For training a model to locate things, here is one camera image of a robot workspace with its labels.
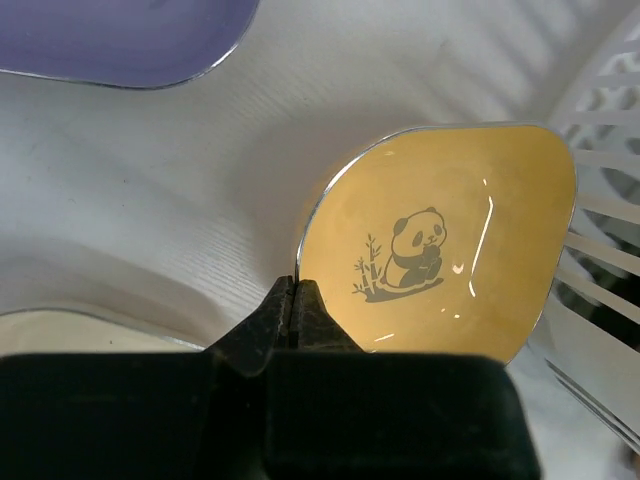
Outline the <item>yellow panda dish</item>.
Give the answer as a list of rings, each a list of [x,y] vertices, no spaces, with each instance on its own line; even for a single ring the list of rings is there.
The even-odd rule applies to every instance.
[[[295,275],[365,351],[508,363],[541,317],[576,193],[570,149],[544,126],[410,128],[311,195]]]

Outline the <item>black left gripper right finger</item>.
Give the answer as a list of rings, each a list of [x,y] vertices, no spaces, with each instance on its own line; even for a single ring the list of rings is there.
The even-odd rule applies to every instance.
[[[264,371],[272,479],[538,479],[504,365],[476,355],[364,353],[306,344],[330,324],[316,283],[295,289],[292,347]]]

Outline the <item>cream panda dish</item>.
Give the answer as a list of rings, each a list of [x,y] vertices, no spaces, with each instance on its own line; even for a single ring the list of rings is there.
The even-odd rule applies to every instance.
[[[1,315],[1,355],[39,353],[196,352],[186,340],[148,333],[64,309],[31,309]]]

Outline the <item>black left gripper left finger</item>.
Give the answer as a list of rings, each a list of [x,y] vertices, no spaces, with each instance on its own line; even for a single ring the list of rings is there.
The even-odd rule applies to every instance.
[[[264,479],[264,371],[290,320],[278,278],[200,352],[25,353],[1,361],[5,479]]]

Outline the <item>purple panda dish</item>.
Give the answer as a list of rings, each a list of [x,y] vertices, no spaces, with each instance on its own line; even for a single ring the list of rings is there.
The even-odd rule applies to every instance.
[[[238,46],[255,1],[4,1],[6,73],[124,89],[198,78]]]

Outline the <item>white plastic dish bin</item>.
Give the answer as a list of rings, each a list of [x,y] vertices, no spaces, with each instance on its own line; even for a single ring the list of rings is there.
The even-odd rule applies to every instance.
[[[639,11],[594,52],[551,123],[576,207],[534,343],[557,381],[639,448]]]

